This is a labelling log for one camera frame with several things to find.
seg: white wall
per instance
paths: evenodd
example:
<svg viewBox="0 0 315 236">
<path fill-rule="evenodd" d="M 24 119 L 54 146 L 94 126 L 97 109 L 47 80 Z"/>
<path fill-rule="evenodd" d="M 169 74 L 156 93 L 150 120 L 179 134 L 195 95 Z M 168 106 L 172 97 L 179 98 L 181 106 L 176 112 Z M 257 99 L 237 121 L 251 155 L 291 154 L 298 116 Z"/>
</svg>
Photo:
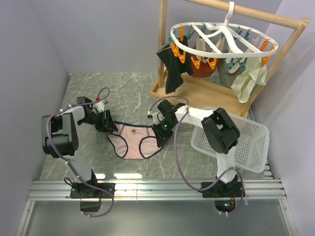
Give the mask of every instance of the white wall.
<svg viewBox="0 0 315 236">
<path fill-rule="evenodd" d="M 45 161 L 43 115 L 60 107 L 68 73 L 27 0 L 0 1 L 0 235 L 15 234 Z"/>
<path fill-rule="evenodd" d="M 159 0 L 30 0 L 69 72 L 157 71 Z M 275 13 L 282 0 L 235 0 Z M 181 22 L 222 22 L 225 12 L 182 0 L 168 1 L 167 30 Z M 257 20 L 231 22 L 265 32 Z"/>
<path fill-rule="evenodd" d="M 270 129 L 269 162 L 283 181 L 301 236 L 315 234 L 315 2 L 284 0 L 277 14 L 311 23 L 253 104 L 256 120 Z M 283 45 L 291 30 L 270 25 L 266 34 Z"/>
</svg>

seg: hanger hook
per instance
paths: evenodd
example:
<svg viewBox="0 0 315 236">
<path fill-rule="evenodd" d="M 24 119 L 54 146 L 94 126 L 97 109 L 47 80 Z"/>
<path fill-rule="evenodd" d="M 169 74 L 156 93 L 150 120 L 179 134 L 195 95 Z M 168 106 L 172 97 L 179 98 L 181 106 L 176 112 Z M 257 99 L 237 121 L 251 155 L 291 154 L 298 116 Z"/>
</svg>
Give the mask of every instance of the hanger hook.
<svg viewBox="0 0 315 236">
<path fill-rule="evenodd" d="M 224 21 L 224 26 L 227 27 L 228 21 L 231 19 L 232 15 L 233 15 L 233 11 L 234 11 L 234 2 L 233 1 L 229 1 L 229 6 L 228 6 L 228 12 L 227 15 L 225 16 L 225 21 Z"/>
</svg>

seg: wooden rack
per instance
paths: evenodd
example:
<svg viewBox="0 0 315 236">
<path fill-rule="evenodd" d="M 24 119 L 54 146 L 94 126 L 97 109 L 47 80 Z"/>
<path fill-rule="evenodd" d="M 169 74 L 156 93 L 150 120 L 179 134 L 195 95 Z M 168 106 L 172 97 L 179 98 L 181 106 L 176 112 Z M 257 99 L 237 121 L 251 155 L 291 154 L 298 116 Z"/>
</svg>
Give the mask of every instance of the wooden rack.
<svg viewBox="0 0 315 236">
<path fill-rule="evenodd" d="M 219 0 L 185 0 L 211 8 L 228 11 L 229 3 Z M 166 13 L 167 13 L 167 0 L 160 0 L 159 5 L 159 38 L 158 46 L 160 47 L 165 43 L 166 31 Z M 293 33 L 277 54 L 273 63 L 269 66 L 266 81 L 269 81 L 273 73 L 277 70 L 287 53 L 300 37 L 304 29 L 307 27 L 310 19 L 304 17 L 302 20 L 296 20 L 289 17 L 278 16 L 275 14 L 250 9 L 243 6 L 234 6 L 233 14 L 238 14 L 253 19 L 269 22 L 279 26 L 294 29 Z M 182 74 L 184 83 L 176 89 L 175 92 L 168 95 L 180 95 L 188 98 L 189 104 L 192 107 L 203 109 L 210 106 L 214 108 L 222 107 L 228 112 L 238 116 L 247 117 L 251 104 L 255 101 L 264 86 L 256 86 L 252 91 L 247 103 L 240 103 L 234 92 L 200 78 L 194 78 L 186 74 Z M 149 94 L 153 98 L 161 98 L 167 96 L 165 94 L 165 84 L 167 78 L 167 70 L 164 68 L 163 62 L 159 60 L 158 63 L 158 78 L 151 87 Z M 185 102 L 179 98 L 170 99 L 174 103 Z"/>
</svg>

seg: laundry basket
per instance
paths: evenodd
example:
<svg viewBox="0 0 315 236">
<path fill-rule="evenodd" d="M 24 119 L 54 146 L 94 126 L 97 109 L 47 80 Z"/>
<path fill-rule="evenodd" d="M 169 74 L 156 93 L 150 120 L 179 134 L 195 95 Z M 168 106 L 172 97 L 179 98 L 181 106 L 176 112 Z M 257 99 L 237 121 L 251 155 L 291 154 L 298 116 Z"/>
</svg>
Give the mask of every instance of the laundry basket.
<svg viewBox="0 0 315 236">
<path fill-rule="evenodd" d="M 230 113 L 229 115 L 241 133 L 235 150 L 236 166 L 254 173 L 263 172 L 267 161 L 269 129 L 252 120 Z M 196 151 L 216 158 L 216 153 L 210 147 L 202 128 L 195 127 L 190 144 Z"/>
</svg>

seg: pink fabric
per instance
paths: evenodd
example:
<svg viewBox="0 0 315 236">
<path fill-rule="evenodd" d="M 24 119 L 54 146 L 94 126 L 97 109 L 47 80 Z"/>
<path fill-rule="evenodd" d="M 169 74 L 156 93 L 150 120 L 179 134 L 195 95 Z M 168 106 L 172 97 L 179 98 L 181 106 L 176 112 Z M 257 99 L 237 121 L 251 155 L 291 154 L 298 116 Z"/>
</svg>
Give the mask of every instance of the pink fabric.
<svg viewBox="0 0 315 236">
<path fill-rule="evenodd" d="M 118 131 L 107 134 L 116 155 L 123 159 L 146 159 L 158 153 L 157 139 L 150 126 L 115 121 Z"/>
</svg>

